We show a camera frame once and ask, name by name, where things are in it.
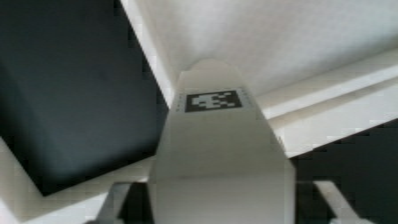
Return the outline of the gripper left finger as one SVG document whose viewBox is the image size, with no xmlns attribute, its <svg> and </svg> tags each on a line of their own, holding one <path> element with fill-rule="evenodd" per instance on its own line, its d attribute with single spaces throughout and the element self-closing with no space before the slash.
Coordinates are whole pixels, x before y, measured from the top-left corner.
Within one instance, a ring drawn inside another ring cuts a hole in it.
<svg viewBox="0 0 398 224">
<path fill-rule="evenodd" d="M 124 201 L 127 197 L 131 184 L 125 182 L 115 183 L 109 187 L 108 195 L 95 216 L 95 224 L 124 224 L 120 218 Z"/>
</svg>

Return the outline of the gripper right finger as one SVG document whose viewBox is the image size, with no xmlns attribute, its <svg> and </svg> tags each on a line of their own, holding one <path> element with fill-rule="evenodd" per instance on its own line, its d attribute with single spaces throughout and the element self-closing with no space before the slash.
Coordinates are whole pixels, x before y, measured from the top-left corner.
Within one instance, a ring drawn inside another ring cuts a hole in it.
<svg viewBox="0 0 398 224">
<path fill-rule="evenodd" d="M 314 181 L 314 185 L 335 215 L 328 224 L 372 224 L 372 222 L 358 216 L 333 182 Z"/>
</svg>

